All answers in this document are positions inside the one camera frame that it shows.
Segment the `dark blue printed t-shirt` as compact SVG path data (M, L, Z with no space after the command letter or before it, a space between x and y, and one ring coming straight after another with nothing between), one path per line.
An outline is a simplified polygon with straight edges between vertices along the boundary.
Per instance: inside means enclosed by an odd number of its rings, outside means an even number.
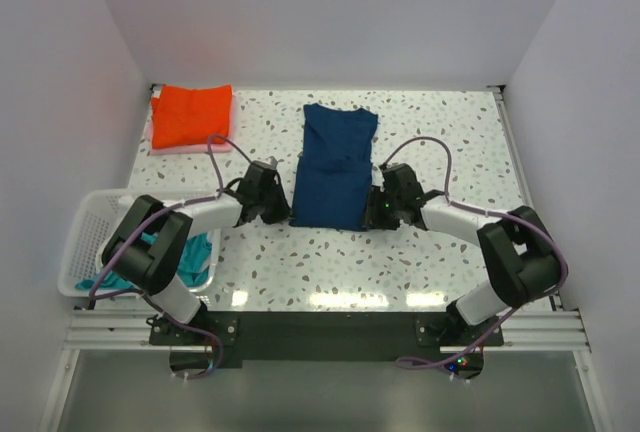
M320 104L303 107L303 150L295 175L293 227L363 229L378 116Z

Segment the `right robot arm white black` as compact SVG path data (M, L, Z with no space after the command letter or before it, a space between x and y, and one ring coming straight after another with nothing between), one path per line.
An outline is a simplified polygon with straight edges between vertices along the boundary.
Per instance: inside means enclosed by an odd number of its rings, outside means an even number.
M418 323L419 340L438 345L476 340L500 313L553 293L566 280L566 261L532 208L481 209L440 190L424 191L407 164L383 165L381 171L383 184L369 190L366 229L396 230L406 224L450 235L480 249L488 276L436 319Z

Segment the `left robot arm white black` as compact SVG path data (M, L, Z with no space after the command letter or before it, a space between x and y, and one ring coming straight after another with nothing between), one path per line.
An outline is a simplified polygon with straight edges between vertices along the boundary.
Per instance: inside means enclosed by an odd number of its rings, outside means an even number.
M141 195L104 246L103 272L128 281L158 312L150 323L152 344L167 339L171 345L206 344L220 352L215 320L178 277L185 245L193 236L241 227L256 218L280 223L290 212L276 166L261 161L252 161L244 176L213 196L168 203Z

